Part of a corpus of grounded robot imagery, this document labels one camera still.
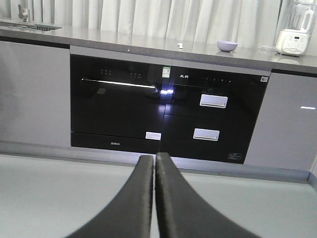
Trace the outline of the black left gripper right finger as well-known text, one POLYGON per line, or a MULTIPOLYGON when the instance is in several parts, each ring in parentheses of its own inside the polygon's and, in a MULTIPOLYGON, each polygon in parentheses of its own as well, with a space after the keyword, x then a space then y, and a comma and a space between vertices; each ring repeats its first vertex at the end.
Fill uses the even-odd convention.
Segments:
POLYGON ((168 153, 156 154, 156 210, 162 238, 255 238, 189 185, 168 153))

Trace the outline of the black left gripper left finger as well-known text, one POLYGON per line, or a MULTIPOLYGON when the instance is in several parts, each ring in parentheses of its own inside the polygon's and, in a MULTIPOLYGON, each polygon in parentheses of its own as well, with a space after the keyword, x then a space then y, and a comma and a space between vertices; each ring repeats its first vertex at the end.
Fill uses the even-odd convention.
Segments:
POLYGON ((118 194, 69 238, 149 238, 153 204, 153 156, 142 155, 118 194))

